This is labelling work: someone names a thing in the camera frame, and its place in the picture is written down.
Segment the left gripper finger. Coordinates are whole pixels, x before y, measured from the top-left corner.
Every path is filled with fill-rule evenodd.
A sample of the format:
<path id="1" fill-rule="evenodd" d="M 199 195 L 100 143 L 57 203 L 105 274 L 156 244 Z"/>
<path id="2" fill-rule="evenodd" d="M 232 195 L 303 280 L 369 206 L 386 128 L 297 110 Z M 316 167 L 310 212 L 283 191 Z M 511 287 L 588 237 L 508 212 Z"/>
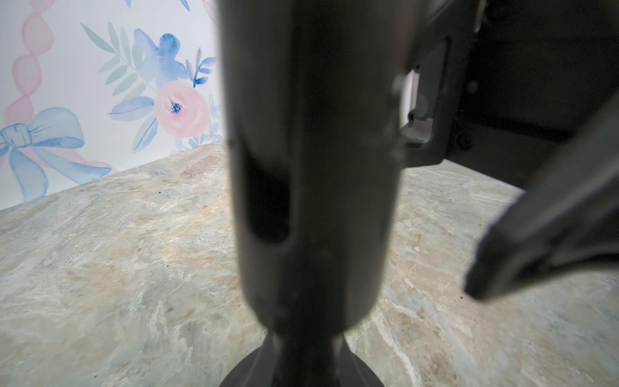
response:
<path id="1" fill-rule="evenodd" d="M 594 114 L 480 242 L 464 292 L 489 301 L 618 267 L 618 96 Z"/>

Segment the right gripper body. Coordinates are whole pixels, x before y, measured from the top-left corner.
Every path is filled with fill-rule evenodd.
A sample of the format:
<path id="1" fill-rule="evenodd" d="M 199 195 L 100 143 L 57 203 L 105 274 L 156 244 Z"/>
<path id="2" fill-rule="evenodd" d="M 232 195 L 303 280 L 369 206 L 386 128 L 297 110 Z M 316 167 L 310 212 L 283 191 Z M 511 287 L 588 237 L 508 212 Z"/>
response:
<path id="1" fill-rule="evenodd" d="M 524 189 L 618 90 L 615 1 L 427 6 L 408 168 L 451 161 Z"/>

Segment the black microphone stand pole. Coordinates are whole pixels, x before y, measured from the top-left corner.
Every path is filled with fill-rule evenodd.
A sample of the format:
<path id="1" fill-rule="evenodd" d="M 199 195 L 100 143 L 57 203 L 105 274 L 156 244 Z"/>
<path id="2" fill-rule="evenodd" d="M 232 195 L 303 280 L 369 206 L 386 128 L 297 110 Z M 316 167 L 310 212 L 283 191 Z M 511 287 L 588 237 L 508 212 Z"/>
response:
<path id="1" fill-rule="evenodd" d="M 332 339 L 380 292 L 421 1 L 222 1 L 243 294 L 267 334 Z"/>

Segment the black round stand base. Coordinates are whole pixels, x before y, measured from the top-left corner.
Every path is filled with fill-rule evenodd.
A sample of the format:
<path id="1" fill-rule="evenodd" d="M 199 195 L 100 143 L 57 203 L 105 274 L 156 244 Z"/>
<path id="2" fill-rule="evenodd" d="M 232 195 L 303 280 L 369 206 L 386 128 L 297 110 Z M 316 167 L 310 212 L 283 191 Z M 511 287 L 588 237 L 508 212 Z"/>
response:
<path id="1" fill-rule="evenodd" d="M 373 386 L 384 383 L 356 356 L 343 335 L 288 340 L 269 332 L 235 366 L 222 386 Z"/>

